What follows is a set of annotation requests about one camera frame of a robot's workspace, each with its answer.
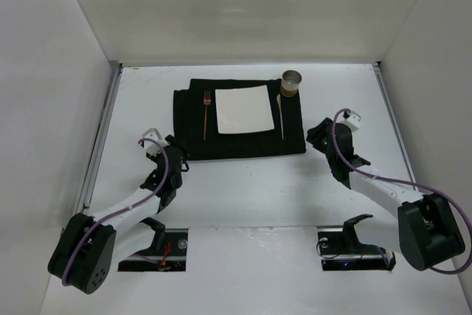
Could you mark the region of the copper fork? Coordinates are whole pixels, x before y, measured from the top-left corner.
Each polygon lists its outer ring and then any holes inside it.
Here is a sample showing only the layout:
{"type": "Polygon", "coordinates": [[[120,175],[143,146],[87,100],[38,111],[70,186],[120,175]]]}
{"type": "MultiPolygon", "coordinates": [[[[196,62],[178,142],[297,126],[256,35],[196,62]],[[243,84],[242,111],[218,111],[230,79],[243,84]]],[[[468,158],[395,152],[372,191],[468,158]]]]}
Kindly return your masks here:
{"type": "Polygon", "coordinates": [[[208,117],[208,108],[211,105],[211,91],[204,92],[204,132],[203,132],[203,140],[206,140],[207,137],[207,117],[208,117]]]}

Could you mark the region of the black cloth placemat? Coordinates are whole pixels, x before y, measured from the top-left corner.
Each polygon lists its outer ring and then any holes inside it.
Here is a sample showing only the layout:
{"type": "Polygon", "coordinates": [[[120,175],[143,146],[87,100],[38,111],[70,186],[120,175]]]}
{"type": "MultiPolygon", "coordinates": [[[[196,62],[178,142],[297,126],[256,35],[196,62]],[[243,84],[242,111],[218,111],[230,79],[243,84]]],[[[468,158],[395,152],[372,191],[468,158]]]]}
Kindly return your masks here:
{"type": "Polygon", "coordinates": [[[299,94],[282,96],[285,138],[281,139],[277,80],[190,80],[189,88],[173,93],[173,130],[175,138],[187,149],[190,161],[251,159],[287,156],[306,152],[299,94]],[[274,119],[274,130],[253,134],[219,134],[216,117],[215,91],[243,89],[255,86],[268,87],[274,119]],[[204,132],[204,92],[211,91],[208,108],[206,140],[204,132]]]}

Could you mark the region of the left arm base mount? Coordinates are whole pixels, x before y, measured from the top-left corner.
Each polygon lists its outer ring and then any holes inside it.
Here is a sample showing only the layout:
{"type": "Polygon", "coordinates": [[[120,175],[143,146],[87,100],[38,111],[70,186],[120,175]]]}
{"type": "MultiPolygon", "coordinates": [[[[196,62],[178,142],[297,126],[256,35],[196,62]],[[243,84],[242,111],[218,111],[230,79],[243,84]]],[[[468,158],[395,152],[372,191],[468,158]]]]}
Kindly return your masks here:
{"type": "Polygon", "coordinates": [[[146,249],[134,252],[118,264],[118,272],[183,272],[187,266],[188,229],[168,229],[154,218],[141,223],[154,232],[146,249]]]}

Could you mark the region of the silver knife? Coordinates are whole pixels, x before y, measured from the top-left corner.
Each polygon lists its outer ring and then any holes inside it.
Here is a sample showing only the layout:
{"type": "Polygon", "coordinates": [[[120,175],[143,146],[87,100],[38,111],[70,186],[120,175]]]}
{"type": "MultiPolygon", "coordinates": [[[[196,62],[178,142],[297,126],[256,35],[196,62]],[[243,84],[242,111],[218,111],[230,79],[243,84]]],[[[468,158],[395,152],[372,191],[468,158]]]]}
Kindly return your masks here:
{"type": "Polygon", "coordinates": [[[281,139],[284,140],[285,132],[284,132],[284,122],[283,122],[283,112],[282,112],[282,98],[281,94],[277,95],[277,105],[279,109],[279,116],[280,116],[280,132],[281,132],[281,139]]]}

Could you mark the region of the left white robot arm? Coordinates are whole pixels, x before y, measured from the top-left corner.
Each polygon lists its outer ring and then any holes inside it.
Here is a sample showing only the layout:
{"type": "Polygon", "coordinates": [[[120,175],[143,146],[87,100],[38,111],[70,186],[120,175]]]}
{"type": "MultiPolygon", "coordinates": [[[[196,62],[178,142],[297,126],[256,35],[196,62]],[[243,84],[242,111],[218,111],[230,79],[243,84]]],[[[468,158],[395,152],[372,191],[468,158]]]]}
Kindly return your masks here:
{"type": "Polygon", "coordinates": [[[139,140],[155,169],[125,200],[102,212],[73,215],[62,231],[47,271],[84,294],[94,293],[111,271],[180,269],[187,233],[174,234],[156,220],[182,186],[189,154],[174,137],[148,130],[139,140]]]}

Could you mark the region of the steel cup with brown band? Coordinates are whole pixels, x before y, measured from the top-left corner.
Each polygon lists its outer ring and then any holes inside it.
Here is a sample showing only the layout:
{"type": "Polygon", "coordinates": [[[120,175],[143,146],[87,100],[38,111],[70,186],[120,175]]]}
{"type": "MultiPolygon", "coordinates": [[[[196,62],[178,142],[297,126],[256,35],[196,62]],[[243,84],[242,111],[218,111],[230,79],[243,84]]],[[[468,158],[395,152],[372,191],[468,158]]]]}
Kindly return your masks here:
{"type": "Polygon", "coordinates": [[[282,73],[280,82],[280,94],[284,97],[294,97],[299,91],[302,75],[295,70],[287,70],[282,73]]]}

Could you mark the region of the square white plate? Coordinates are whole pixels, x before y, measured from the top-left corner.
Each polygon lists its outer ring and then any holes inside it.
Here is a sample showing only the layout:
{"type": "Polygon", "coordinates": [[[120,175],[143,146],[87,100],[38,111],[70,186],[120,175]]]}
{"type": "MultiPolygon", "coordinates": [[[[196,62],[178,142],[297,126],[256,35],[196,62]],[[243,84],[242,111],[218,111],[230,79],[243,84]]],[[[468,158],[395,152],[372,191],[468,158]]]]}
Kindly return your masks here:
{"type": "Polygon", "coordinates": [[[268,87],[215,91],[219,134],[253,134],[274,130],[268,87]]]}

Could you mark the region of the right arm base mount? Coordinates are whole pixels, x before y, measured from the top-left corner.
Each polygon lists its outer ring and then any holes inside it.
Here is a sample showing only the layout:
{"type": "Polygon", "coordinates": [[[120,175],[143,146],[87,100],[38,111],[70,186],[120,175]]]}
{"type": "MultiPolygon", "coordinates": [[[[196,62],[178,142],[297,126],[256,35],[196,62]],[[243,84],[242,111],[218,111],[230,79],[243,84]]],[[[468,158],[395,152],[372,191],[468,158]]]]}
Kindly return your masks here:
{"type": "Polygon", "coordinates": [[[361,243],[355,227],[372,215],[361,214],[341,226],[317,229],[316,251],[323,271],[392,271],[395,253],[372,244],[361,243]]]}

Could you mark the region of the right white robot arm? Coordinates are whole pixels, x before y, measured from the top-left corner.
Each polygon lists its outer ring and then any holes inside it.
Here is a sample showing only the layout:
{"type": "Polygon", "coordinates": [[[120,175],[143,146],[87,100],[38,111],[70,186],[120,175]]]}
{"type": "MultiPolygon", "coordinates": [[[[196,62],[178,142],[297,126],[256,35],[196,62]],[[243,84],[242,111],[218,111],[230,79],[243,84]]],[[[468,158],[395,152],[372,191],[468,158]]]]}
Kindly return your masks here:
{"type": "Polygon", "coordinates": [[[308,130],[307,141],[327,159],[334,179],[386,210],[395,222],[376,221],[370,214],[344,222],[344,245],[349,252],[364,245],[399,252],[414,269],[424,271],[465,251],[452,202],[437,192],[413,190],[410,182],[378,175],[370,162],[355,154],[350,119],[335,123],[325,118],[308,130]]]}

